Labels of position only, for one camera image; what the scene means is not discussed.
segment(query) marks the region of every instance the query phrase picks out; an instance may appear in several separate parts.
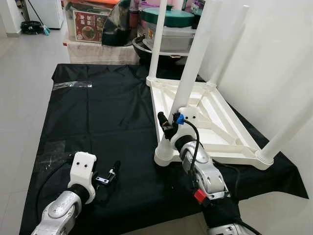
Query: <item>red label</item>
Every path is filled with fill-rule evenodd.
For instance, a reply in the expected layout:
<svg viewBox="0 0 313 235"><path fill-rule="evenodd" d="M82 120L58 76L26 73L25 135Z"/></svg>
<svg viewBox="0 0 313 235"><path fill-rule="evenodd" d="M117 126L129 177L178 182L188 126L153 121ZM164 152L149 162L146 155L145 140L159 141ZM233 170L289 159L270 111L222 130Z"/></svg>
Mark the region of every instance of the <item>red label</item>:
<svg viewBox="0 0 313 235"><path fill-rule="evenodd" d="M101 42L102 30L106 15L73 11L75 19L75 34L77 41L83 42Z"/></svg>
<svg viewBox="0 0 313 235"><path fill-rule="evenodd" d="M198 189L195 192L194 197L199 203L202 203L206 198L206 194L201 189Z"/></svg>

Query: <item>blue connector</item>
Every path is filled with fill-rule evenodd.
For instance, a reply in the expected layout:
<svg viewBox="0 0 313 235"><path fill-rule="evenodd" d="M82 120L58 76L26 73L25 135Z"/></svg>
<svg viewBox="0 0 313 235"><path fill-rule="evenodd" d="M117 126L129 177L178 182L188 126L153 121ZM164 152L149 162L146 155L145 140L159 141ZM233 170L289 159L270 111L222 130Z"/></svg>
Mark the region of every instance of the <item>blue connector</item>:
<svg viewBox="0 0 313 235"><path fill-rule="evenodd" d="M180 114L179 118L176 120L176 123L180 125L184 125L184 119L185 119L184 115Z"/></svg>

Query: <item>black cloth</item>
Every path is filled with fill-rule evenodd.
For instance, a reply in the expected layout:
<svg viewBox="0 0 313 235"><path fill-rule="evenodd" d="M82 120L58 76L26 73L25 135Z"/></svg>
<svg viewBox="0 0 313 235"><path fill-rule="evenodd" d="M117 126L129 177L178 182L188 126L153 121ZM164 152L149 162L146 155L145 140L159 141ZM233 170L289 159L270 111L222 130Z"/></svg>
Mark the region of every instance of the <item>black cloth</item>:
<svg viewBox="0 0 313 235"><path fill-rule="evenodd" d="M182 68L163 69L158 75L179 79L181 72ZM95 154L100 175L106 174L116 160L121 161L110 201L103 203L99 192L98 199L83 208L71 234L116 235L201 211L181 163L168 167L154 163L157 137L147 74L148 69L143 66L57 66L54 83L89 81L92 88L67 87L51 93L20 234L28 235L35 228L37 189L71 151ZM268 140L236 114L263 147ZM236 172L218 168L232 191ZM237 168L241 172L239 200L271 191L308 198L297 167L282 153L265 171L248 165ZM70 165L61 168L47 182L39 200L40 212L67 188L69 169Z"/></svg>
<svg viewBox="0 0 313 235"><path fill-rule="evenodd" d="M242 221L239 211L239 201L232 198L223 198L211 201L202 207L205 222L209 228Z"/></svg>

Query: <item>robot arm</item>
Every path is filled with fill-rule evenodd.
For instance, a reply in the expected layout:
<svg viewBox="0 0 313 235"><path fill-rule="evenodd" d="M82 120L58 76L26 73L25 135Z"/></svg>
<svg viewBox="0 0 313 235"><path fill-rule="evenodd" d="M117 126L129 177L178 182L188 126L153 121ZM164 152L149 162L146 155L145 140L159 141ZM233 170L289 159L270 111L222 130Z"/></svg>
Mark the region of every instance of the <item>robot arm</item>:
<svg viewBox="0 0 313 235"><path fill-rule="evenodd" d="M68 189L46 206L41 222L32 235L68 235L82 211L82 205L91 203L95 198L92 169L96 159L95 155L85 152L75 154ZM96 177L95 181L108 185L115 179L119 166L119 162L115 163L109 172L108 179Z"/></svg>
<svg viewBox="0 0 313 235"><path fill-rule="evenodd" d="M203 214L209 226L208 235L260 235L243 226L245 223L240 218L238 203L230 198L222 174L201 144L197 149L195 131L190 126L183 125L184 115L193 117L193 122L197 125L196 113L197 110L192 107L180 108L179 113L174 114L172 124L169 124L162 112L157 117L165 138L170 141L173 149L178 150L184 171L193 177L194 197L204 207ZM191 167L196 149L196 159Z"/></svg>

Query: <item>refrigerator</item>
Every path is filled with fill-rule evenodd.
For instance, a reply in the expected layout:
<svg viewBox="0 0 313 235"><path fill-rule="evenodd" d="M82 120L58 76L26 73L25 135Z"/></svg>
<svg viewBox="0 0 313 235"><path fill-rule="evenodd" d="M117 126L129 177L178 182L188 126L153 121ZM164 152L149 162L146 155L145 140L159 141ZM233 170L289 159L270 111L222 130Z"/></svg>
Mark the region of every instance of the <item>refrigerator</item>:
<svg viewBox="0 0 313 235"><path fill-rule="evenodd" d="M60 29L63 22L61 0L29 0L48 28ZM36 16L28 0L25 0L29 18L31 21L40 21Z"/></svg>

